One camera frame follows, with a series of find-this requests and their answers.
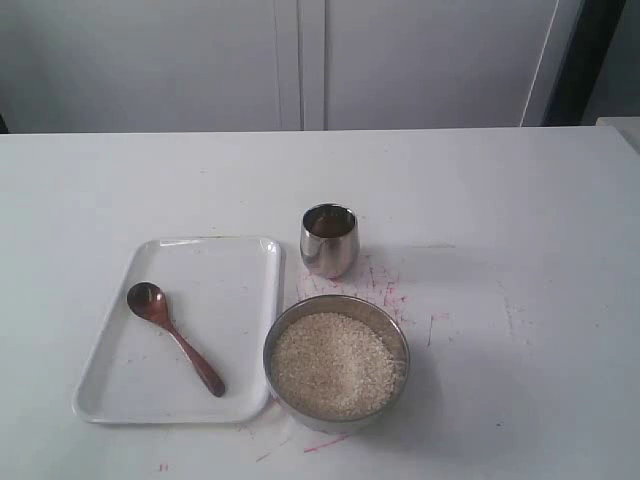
white table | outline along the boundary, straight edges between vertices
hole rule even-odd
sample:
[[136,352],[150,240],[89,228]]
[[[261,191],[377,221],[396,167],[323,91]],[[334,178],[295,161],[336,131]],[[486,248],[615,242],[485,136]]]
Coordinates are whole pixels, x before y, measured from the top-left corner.
[[[2,137],[0,477],[636,478],[639,185],[610,127]],[[350,283],[300,267],[322,201],[360,215]],[[307,453],[336,439],[275,405],[225,428],[76,418],[135,247],[244,234],[285,247],[285,306],[387,303],[413,360],[394,412]]]
[[615,127],[629,145],[640,153],[640,117],[600,117],[596,125]]

uncooked rice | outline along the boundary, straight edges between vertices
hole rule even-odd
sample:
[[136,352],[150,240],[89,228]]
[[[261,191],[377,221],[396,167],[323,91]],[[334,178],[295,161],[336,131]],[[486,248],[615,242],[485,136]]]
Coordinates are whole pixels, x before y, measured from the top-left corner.
[[280,394],[325,420],[372,413],[391,397],[393,356],[364,323],[338,313],[308,315],[290,325],[271,357]]

white wall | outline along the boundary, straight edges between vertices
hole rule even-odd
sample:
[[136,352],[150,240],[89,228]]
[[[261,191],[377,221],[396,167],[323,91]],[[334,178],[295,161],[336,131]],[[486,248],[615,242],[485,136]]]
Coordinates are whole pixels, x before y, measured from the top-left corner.
[[298,128],[283,2],[0,0],[0,112],[14,132]]
[[627,0],[583,117],[640,116],[640,0]]

wooden spoon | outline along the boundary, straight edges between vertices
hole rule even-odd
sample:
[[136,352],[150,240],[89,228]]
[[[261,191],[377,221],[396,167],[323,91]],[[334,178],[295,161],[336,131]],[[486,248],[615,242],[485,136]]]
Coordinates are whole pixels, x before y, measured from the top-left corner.
[[220,376],[209,365],[202,355],[195,348],[189,345],[176,327],[169,319],[169,309],[167,308],[167,298],[164,292],[153,283],[142,282],[134,285],[127,293],[127,303],[129,308],[138,317],[148,320],[161,328],[164,328],[178,342],[185,355],[191,360],[193,368],[216,397],[224,395],[226,387]]

bowl rim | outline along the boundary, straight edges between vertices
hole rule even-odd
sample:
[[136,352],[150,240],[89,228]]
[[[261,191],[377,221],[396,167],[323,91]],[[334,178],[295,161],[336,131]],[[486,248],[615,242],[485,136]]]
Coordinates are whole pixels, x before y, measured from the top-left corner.
[[[282,319],[285,317],[285,315],[287,313],[289,313],[291,310],[294,310],[295,308],[300,308],[303,305],[306,305],[308,303],[312,303],[314,301],[318,301],[318,299],[322,299],[322,298],[341,298],[341,299],[347,299],[348,301],[353,301],[356,303],[361,303],[364,304],[374,310],[377,310],[378,312],[382,313],[382,316],[384,318],[386,318],[391,325],[393,326],[393,328],[395,329],[396,333],[400,336],[400,340],[402,341],[402,346],[404,348],[404,351],[406,352],[406,366],[405,366],[405,374],[404,374],[404,378],[402,379],[402,382],[400,383],[400,386],[398,387],[397,390],[395,390],[391,396],[391,398],[384,403],[380,408],[378,408],[377,410],[374,410],[373,412],[367,413],[366,415],[363,415],[361,417],[354,417],[354,418],[348,418],[348,419],[344,419],[344,420],[336,420],[336,419],[326,419],[326,418],[322,418],[322,417],[317,417],[314,415],[310,415],[296,407],[294,407],[293,405],[291,405],[280,393],[280,390],[277,388],[277,386],[275,385],[275,382],[272,381],[271,379],[271,375],[268,373],[267,370],[267,362],[271,360],[271,358],[267,359],[267,344],[271,343],[271,342],[275,342],[277,340],[277,338],[275,339],[271,339],[270,337],[272,337],[273,332],[275,331],[277,325],[282,321]],[[276,318],[276,321],[273,322],[273,324],[271,325],[271,327],[269,328],[269,332],[267,332],[267,336],[264,339],[264,344],[262,347],[262,368],[264,370],[264,375],[267,379],[267,383],[269,384],[269,387],[271,388],[271,390],[276,394],[277,396],[277,400],[280,400],[282,402],[284,402],[289,408],[295,410],[296,412],[312,418],[314,420],[319,420],[322,422],[327,422],[327,423],[335,423],[335,424],[345,424],[345,423],[352,423],[352,422],[360,422],[362,420],[365,420],[369,417],[373,417],[375,415],[380,414],[381,412],[383,412],[384,410],[388,409],[389,407],[391,407],[393,404],[395,404],[395,402],[400,398],[400,395],[402,395],[402,392],[404,391],[405,385],[407,384],[407,379],[409,377],[409,370],[410,370],[410,366],[411,366],[411,354],[409,351],[409,343],[407,342],[407,338],[405,337],[404,333],[402,332],[402,330],[400,329],[400,326],[398,325],[398,323],[391,317],[391,315],[389,315],[387,312],[385,312],[382,308],[378,307],[377,305],[374,305],[371,302],[368,302],[366,300],[363,300],[361,298],[358,297],[354,297],[351,295],[341,295],[341,294],[328,294],[328,295],[316,295],[313,297],[309,297],[309,298],[305,298],[304,300],[300,300],[299,302],[294,303],[293,305],[291,305],[289,308],[287,308],[286,310],[284,310],[280,315],[278,315],[278,318]]]

